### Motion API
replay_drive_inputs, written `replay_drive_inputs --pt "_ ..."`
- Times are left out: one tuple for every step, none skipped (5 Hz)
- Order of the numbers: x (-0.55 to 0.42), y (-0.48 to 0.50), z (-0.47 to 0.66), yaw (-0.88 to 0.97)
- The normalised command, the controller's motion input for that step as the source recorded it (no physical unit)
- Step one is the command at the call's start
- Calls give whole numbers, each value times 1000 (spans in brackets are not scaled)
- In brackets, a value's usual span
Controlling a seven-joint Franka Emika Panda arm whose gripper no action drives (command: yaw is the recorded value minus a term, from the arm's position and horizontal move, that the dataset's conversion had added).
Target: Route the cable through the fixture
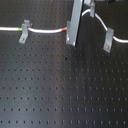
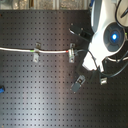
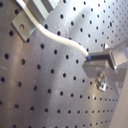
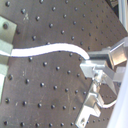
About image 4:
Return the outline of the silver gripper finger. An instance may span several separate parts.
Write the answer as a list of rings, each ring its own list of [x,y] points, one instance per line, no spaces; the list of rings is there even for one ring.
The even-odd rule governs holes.
[[[8,66],[4,64],[0,64],[0,103],[2,100],[2,92],[3,92],[4,81],[5,81],[7,72],[8,72]]]
[[[0,55],[10,56],[13,45],[0,39]]]

